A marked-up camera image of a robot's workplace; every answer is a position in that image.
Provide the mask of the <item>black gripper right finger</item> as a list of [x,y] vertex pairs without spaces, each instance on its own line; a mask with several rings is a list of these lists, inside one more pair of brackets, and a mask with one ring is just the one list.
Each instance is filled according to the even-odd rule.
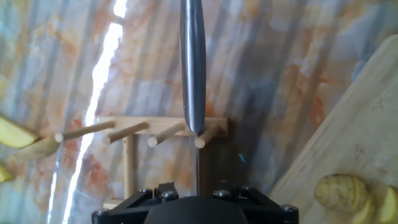
[[299,224],[299,210],[293,205],[279,205],[254,187],[238,187],[222,180],[213,198],[233,205],[246,223]]

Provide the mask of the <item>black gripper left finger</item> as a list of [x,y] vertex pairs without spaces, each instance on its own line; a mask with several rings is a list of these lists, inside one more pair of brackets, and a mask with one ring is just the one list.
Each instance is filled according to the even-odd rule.
[[93,212],[91,223],[144,223],[152,208],[178,198],[179,194],[173,182],[159,184],[154,189],[140,189],[114,208],[101,208]]

